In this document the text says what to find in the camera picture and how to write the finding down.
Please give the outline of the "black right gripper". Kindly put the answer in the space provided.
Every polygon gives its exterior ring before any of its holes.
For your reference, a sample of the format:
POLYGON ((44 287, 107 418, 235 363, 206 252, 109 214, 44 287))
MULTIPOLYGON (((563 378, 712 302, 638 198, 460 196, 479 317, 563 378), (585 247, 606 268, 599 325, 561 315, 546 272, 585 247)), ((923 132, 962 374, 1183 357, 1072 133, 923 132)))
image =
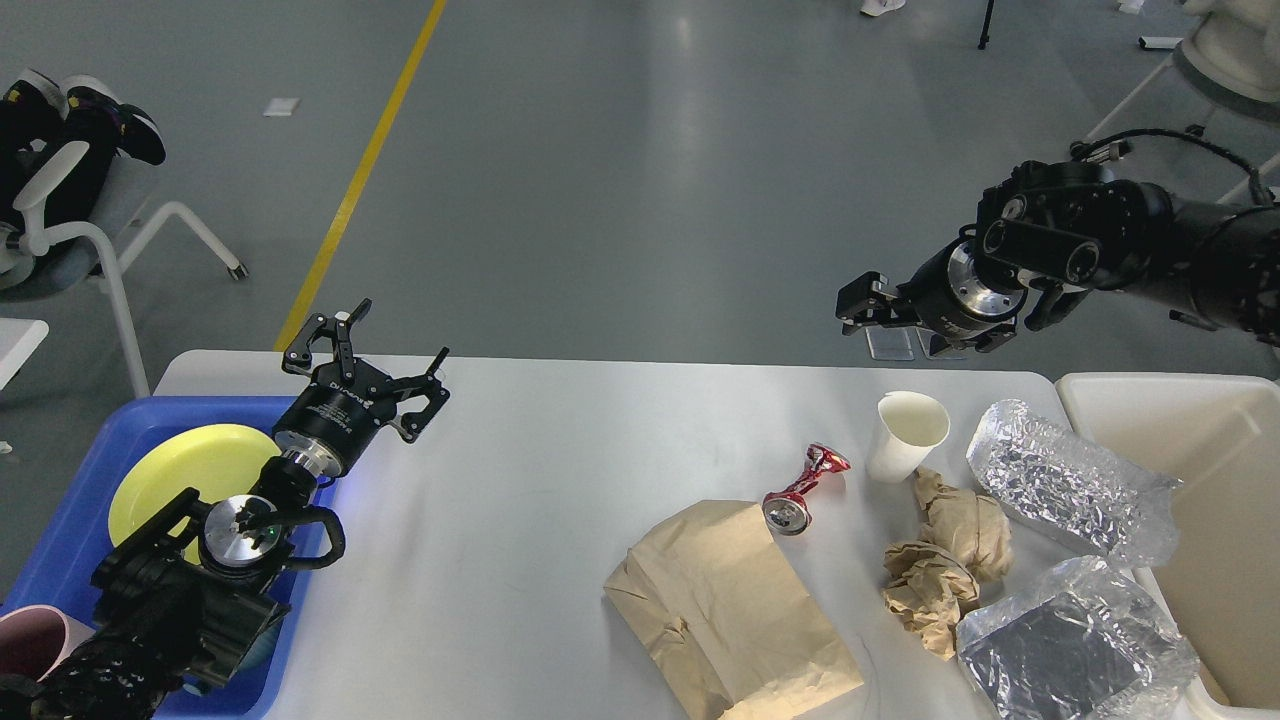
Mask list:
POLYGON ((1027 301, 1025 290, 996 290, 980 278, 966 238, 928 259, 905 283, 905 299, 887 284, 883 274, 867 272, 838 291, 842 336, 918 327, 927 355, 988 354, 1016 337, 1018 314, 1027 301))

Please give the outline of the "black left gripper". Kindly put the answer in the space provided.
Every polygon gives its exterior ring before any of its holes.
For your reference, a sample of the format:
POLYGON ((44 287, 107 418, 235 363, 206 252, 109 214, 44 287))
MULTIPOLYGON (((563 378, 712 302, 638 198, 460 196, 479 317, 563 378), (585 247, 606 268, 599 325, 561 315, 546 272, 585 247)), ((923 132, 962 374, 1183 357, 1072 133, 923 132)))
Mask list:
POLYGON ((302 464, 314 477, 344 477, 384 427, 393 428, 403 442, 415 443, 451 398, 438 377, 451 347, 442 346, 425 373, 392 378, 371 365, 357 365, 351 327, 372 306, 361 302, 343 318, 316 313, 303 322, 282 351, 282 370, 310 375, 307 386, 271 429, 282 456, 302 464), (337 365, 312 372, 312 345, 330 343, 337 365), (399 405, 424 398, 417 411, 399 413, 399 405))

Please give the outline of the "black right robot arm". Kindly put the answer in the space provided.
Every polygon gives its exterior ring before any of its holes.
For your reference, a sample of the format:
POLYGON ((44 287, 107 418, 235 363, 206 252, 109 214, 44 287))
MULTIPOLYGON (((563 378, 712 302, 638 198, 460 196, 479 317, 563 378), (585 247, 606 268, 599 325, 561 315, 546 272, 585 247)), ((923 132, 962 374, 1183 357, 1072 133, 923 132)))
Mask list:
POLYGON ((1202 331, 1276 346, 1277 200, 1260 169, 1199 136, 1129 129, 1075 142, 1066 161, 1024 161, 983 191, 975 220, 891 286, 867 272, 837 295, 842 332, 928 333, 932 357, 988 354, 1062 322, 1093 292, 1162 304, 1202 331), (1202 202, 1110 169, 1138 137, 1194 145, 1245 173, 1249 202, 1202 202))

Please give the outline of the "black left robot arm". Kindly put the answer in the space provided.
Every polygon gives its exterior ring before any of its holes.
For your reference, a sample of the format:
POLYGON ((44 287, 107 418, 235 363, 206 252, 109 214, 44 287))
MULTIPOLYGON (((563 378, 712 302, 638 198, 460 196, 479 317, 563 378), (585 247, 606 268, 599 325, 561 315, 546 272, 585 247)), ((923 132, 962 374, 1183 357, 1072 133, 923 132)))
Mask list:
POLYGON ((150 719, 186 679, 221 688, 289 614, 274 583, 344 556, 340 519, 316 493, 379 430, 413 443, 451 396, 439 378, 448 347, 401 378, 355 354, 351 328, 371 305, 305 323, 282 370, 307 384, 271 427, 275 451, 253 484, 216 502, 182 486, 125 537, 91 577, 97 629, 41 679, 4 673, 5 719, 150 719))

